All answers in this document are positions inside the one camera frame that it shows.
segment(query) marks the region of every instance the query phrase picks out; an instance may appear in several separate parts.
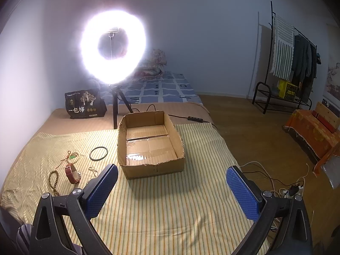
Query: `silver screw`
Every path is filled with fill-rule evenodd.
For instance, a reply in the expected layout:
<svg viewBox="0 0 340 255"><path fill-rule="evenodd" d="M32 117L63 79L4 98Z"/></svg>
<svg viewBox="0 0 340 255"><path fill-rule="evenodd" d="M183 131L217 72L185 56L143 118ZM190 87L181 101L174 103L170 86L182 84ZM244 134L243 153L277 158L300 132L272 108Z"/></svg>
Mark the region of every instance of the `silver screw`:
<svg viewBox="0 0 340 255"><path fill-rule="evenodd" d="M294 197L297 201L301 201L302 200L302 196L300 196L299 194L295 195Z"/></svg>
<svg viewBox="0 0 340 255"><path fill-rule="evenodd" d="M74 195L79 195L80 193L82 192L82 189L80 189L80 188L75 188L73 191L72 191L72 194L74 194Z"/></svg>
<svg viewBox="0 0 340 255"><path fill-rule="evenodd" d="M41 197L42 197L43 199L46 199L46 198L49 197L49 195L50 195L50 193L43 193L43 194L41 195Z"/></svg>
<svg viewBox="0 0 340 255"><path fill-rule="evenodd" d="M270 191L264 191L263 192L263 195L265 196L265 197L272 197L272 193L270 192Z"/></svg>

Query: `striped towel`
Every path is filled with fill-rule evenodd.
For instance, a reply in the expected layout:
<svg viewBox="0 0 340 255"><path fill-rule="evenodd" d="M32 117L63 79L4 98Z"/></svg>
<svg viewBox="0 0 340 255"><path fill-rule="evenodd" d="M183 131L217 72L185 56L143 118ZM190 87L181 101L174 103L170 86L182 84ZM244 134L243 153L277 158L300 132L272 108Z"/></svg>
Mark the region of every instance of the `striped towel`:
<svg viewBox="0 0 340 255"><path fill-rule="evenodd" d="M274 50L271 73L284 80L289 79L294 54L294 27L280 16L274 16Z"/></svg>
<svg viewBox="0 0 340 255"><path fill-rule="evenodd" d="M115 255L231 254L253 224L226 184L226 170L237 162L224 139L211 124L176 125L176 129L184 143L184 171L127 180L118 166L118 181L98 217L91 220ZM83 188L93 178L89 166L100 172L109 163L117 164L117 137L118 130L57 136L39 133L8 174L1 206L18 221L33 223L41 194L52 192L48 174L67 150L79 153L75 167L82 179L79 185L71 185L59 167L61 195L74 187ZM109 152L102 161L92 162L88 155L96 146L106 146ZM95 152L92 156L99 158L101 151ZM70 218L64 219L71 240L80 244ZM265 241L259 254L267 249Z"/></svg>

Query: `clothes rack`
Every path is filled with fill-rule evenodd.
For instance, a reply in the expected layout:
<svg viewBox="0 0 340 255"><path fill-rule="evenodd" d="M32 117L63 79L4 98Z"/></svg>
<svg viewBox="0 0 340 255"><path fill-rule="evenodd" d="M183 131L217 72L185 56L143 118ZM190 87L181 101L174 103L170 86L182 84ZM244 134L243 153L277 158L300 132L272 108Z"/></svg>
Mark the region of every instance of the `clothes rack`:
<svg viewBox="0 0 340 255"><path fill-rule="evenodd" d="M273 2L270 1L270 5L271 5L271 10L272 10L272 23L269 23L269 25L271 26L271 41L270 41L270 51L269 51L269 59L268 59L268 67L267 67L267 72L266 72L266 78L265 78L265 81L259 81L256 85L256 88L255 88L255 93L254 93L254 97L253 97L253 101L252 101L252 104L257 104L260 108L263 109L263 114L266 114L266 111L267 110L271 110L271 111L280 111L280 112L292 112L291 109L300 109L300 106L301 105L304 105L304 106L308 106L309 107L309 110L312 108L312 100L308 98L308 102L304 102L301 100L301 98L297 98L295 97L293 101L291 100L288 100L288 99L284 99L284 98L281 98L279 96L276 96L276 95L273 95L272 94L272 90L271 90L271 87L267 84L267 78L268 78L268 72L269 72L269 68L270 68L270 62L271 62L271 56L272 56L272 48L273 48L273 20L274 20L274 15L276 15L275 12L273 12ZM317 48L316 45L314 45L307 37L305 37L305 35L300 32L297 28L294 27L294 29L300 34L302 35L306 40L308 40L308 42L313 45L315 47L315 49ZM268 91L266 90L261 90L259 89L258 87L260 85L264 85L265 87L268 88ZM267 97L267 100L264 102L264 101L259 101L259 100L256 100L256 95L257 95L257 92L260 92L262 93L263 95L265 95ZM277 104L277 103L270 103L270 99L277 99L277 100L282 100L282 101L285 101L285 102L289 102L290 104L297 104L297 106L293 106L293 105L283 105L283 104Z"/></svg>

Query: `ring light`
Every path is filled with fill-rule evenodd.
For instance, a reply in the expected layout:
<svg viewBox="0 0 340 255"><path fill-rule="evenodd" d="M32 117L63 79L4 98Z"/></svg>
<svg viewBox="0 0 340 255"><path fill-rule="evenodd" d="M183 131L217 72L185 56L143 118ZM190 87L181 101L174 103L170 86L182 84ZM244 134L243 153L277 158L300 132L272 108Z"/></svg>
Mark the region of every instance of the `ring light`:
<svg viewBox="0 0 340 255"><path fill-rule="evenodd" d="M113 27L125 30L128 45L123 58L105 59L98 51L100 37ZM136 68L146 44L142 23L133 15L111 10L94 16L86 25L81 41L81 53L86 69L108 84L125 79Z"/></svg>

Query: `power strip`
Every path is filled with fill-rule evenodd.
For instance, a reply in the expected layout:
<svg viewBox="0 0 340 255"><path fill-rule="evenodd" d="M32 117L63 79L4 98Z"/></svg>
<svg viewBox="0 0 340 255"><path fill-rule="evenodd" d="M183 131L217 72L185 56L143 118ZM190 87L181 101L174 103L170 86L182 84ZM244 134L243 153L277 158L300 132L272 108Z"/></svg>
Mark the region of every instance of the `power strip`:
<svg viewBox="0 0 340 255"><path fill-rule="evenodd" d="M292 198L292 197L289 195L288 191L283 190L282 192L283 192L283 196L284 196L284 197L286 197L286 198ZM296 194L302 195L302 192L303 192L303 186L299 186L299 191L298 191Z"/></svg>

